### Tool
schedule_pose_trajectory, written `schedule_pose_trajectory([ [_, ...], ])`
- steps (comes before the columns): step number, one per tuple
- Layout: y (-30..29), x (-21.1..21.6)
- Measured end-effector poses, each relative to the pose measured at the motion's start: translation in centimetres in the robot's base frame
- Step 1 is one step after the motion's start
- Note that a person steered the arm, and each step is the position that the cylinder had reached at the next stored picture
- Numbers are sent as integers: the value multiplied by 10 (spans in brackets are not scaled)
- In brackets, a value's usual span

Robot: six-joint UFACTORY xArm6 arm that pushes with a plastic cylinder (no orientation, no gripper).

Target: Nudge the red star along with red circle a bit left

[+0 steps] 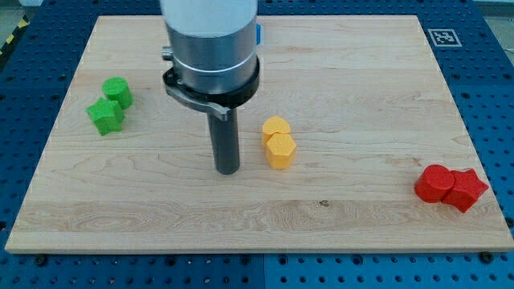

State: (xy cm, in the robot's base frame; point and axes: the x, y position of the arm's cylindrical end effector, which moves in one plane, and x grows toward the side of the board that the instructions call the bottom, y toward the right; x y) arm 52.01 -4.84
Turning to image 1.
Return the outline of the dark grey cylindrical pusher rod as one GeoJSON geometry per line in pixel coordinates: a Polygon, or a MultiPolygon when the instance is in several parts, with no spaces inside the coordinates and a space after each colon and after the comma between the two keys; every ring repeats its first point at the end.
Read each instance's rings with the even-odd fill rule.
{"type": "Polygon", "coordinates": [[[215,168],[224,175],[235,173],[240,166],[237,110],[231,109],[226,121],[210,115],[207,120],[215,168]]]}

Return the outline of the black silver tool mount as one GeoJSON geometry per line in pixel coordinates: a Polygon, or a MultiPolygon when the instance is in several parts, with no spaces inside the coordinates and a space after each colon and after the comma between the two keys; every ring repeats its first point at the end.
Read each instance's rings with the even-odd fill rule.
{"type": "Polygon", "coordinates": [[[259,87],[260,61],[256,65],[251,78],[240,88],[222,94],[201,93],[185,84],[178,82],[173,68],[162,75],[166,93],[183,106],[198,112],[212,115],[221,121],[228,120],[228,113],[252,98],[259,87]]]}

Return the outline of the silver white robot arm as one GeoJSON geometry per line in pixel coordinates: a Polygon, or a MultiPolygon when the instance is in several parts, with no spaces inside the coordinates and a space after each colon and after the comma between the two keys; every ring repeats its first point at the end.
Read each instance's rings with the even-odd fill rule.
{"type": "Polygon", "coordinates": [[[161,0],[169,36],[161,57],[172,67],[165,90],[206,114],[215,168],[240,166],[237,108],[258,90],[256,0],[161,0]]]}

